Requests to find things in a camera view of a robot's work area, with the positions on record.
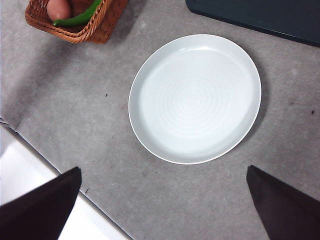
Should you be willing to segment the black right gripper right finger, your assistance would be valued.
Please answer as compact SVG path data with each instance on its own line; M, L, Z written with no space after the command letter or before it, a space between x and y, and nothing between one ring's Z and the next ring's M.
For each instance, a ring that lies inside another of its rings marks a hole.
M271 240L318 240L320 201L254 165L247 168L254 207Z

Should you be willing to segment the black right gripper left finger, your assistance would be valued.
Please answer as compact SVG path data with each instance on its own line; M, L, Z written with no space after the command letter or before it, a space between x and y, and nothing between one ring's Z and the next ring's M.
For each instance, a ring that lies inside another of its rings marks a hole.
M57 240L75 205L82 173L74 167L0 207L2 240Z

